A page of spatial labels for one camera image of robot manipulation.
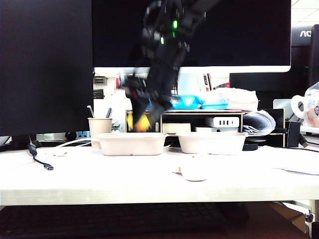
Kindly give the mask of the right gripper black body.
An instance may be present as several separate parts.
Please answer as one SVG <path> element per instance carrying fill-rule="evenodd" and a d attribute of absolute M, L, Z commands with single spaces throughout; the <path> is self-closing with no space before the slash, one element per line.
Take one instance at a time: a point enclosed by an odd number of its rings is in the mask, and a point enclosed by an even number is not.
<path fill-rule="evenodd" d="M 169 71 L 167 68 L 154 70 L 150 67 L 127 67 L 120 73 L 119 89 L 124 90 L 130 100 L 132 96 L 148 98 L 147 108 L 151 109 L 151 100 L 170 98 L 171 103 L 174 98 L 171 89 L 177 76 L 178 71 Z"/>

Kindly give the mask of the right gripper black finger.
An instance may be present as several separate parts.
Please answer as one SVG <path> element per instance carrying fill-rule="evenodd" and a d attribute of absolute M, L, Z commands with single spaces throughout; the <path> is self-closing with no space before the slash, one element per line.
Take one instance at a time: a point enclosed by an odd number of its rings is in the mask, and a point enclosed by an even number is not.
<path fill-rule="evenodd" d="M 147 131 L 150 123 L 145 115 L 145 110 L 149 104 L 149 99 L 140 96 L 132 96 L 131 104 L 133 110 L 133 126 L 135 131 Z"/>
<path fill-rule="evenodd" d="M 155 123 L 163 112 L 171 107 L 170 98 L 151 100 L 152 107 L 150 110 L 149 121 Z"/>

